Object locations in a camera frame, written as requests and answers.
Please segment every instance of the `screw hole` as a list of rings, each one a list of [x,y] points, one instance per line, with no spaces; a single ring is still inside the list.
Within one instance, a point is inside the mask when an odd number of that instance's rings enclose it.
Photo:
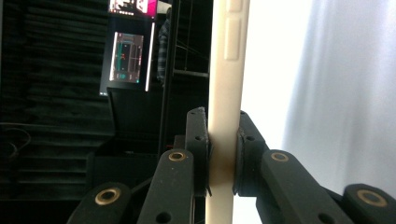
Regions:
[[[334,219],[327,214],[319,214],[319,220],[324,224],[334,224]]]
[[[288,161],[289,157],[283,153],[280,152],[274,152],[273,154],[271,154],[271,158],[274,161]]]
[[[169,154],[169,160],[171,161],[184,161],[186,159],[186,155],[181,152],[173,152]]]
[[[166,212],[162,212],[160,214],[158,214],[158,216],[156,217],[156,221],[157,223],[168,223],[171,221],[171,215],[169,213]]]
[[[104,189],[96,195],[95,202],[99,205],[108,205],[114,203],[120,194],[121,190],[118,188]]]

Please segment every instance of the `black plastic bracket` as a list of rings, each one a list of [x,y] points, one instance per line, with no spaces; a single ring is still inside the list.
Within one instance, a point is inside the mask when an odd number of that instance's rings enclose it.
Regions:
[[[173,149],[162,154],[137,223],[193,223],[193,156]]]

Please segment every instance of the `display screen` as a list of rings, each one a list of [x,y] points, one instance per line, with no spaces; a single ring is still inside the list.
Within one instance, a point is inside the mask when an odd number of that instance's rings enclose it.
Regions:
[[[157,0],[110,0],[108,11],[121,15],[154,19]]]
[[[115,33],[110,81],[139,83],[143,36]]]

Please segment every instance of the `clamp jaw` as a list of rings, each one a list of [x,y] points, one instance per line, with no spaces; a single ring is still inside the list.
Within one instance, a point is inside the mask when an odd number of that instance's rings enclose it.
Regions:
[[[187,115],[186,135],[164,152],[139,186],[105,183],[92,189],[70,217],[77,223],[205,223],[196,205],[209,192],[210,141],[203,108]],[[257,197],[262,223],[396,223],[396,200],[364,184],[338,195],[323,188],[289,152],[271,150],[241,112],[233,193]]]

